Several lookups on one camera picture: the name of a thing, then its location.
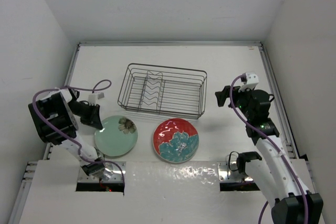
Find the red teal flower plate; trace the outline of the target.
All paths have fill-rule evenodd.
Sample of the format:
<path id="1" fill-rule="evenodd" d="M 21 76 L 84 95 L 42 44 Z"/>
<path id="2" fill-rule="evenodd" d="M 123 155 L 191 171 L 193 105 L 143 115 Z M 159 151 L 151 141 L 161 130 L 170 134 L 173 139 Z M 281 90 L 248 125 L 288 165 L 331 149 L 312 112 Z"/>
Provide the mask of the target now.
<path id="1" fill-rule="evenodd" d="M 152 145 L 156 154 L 172 164 L 185 163 L 192 159 L 199 147 L 199 134 L 187 120 L 168 119 L 157 126 Z"/>

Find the green flower plate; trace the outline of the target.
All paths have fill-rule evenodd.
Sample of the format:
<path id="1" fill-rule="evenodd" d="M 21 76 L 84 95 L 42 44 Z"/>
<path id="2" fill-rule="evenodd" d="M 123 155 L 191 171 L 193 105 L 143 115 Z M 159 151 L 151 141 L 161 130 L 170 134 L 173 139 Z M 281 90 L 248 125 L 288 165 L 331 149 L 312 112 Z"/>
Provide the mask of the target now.
<path id="1" fill-rule="evenodd" d="M 135 123 L 121 115 L 110 116 L 102 121 L 103 129 L 94 133 L 95 145 L 104 155 L 119 157 L 131 151 L 137 143 Z"/>

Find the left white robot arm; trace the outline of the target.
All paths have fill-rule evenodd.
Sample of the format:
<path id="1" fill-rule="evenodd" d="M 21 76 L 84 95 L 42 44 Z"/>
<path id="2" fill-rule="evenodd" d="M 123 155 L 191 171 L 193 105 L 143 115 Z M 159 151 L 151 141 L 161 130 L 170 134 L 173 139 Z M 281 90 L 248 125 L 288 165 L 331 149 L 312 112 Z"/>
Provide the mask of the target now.
<path id="1" fill-rule="evenodd" d="M 96 130 L 103 129 L 100 105 L 78 101 L 80 92 L 75 89 L 55 89 L 28 105 L 38 136 L 45 143 L 58 145 L 71 153 L 87 176 L 99 176 L 105 170 L 103 157 L 79 135 L 80 123 Z"/>

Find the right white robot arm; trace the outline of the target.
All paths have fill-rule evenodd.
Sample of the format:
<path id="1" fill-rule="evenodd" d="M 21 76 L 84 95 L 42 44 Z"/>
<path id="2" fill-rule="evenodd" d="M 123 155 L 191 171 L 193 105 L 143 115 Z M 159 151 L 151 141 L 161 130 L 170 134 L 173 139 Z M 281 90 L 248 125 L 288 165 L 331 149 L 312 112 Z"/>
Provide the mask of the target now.
<path id="1" fill-rule="evenodd" d="M 286 151 L 279 131 L 269 117 L 274 95 L 264 90 L 225 86 L 215 92 L 217 105 L 226 100 L 245 123 L 256 151 L 239 153 L 238 173 L 251 177 L 267 199 L 273 223 L 318 223 L 323 200 L 300 179 Z"/>

